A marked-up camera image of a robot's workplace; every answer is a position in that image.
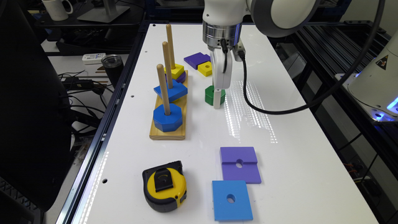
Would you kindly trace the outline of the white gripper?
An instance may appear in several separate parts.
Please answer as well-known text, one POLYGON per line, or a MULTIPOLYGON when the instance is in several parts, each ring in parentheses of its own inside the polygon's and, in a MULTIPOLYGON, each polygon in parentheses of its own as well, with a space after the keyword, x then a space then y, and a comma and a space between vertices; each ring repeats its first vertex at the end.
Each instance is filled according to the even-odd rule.
POLYGON ((221 48, 209 47, 211 66, 213 74, 213 107, 219 109, 221 106, 221 90, 228 89, 231 84, 233 70, 233 60, 242 62, 239 53, 245 53, 243 42, 239 39, 238 43, 225 55, 221 48))

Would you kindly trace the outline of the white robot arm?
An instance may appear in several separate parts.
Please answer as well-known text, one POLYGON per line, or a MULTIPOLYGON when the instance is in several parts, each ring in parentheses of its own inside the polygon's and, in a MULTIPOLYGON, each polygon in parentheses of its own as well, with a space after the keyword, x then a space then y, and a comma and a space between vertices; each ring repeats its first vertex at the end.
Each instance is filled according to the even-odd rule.
MULTIPOLYGON (((213 69, 213 106, 220 107, 221 92, 230 87, 233 61, 246 61, 240 39, 244 16, 251 16, 262 34, 284 37, 303 27, 319 3, 318 0, 206 0, 203 41, 210 50, 213 69)), ((344 75, 336 75, 337 83, 319 98, 298 108, 284 110, 283 114, 311 108, 343 86, 373 121, 397 121, 397 36, 394 35, 361 72, 354 72, 372 44, 384 6, 384 0, 379 0, 374 24, 363 49, 344 75)))

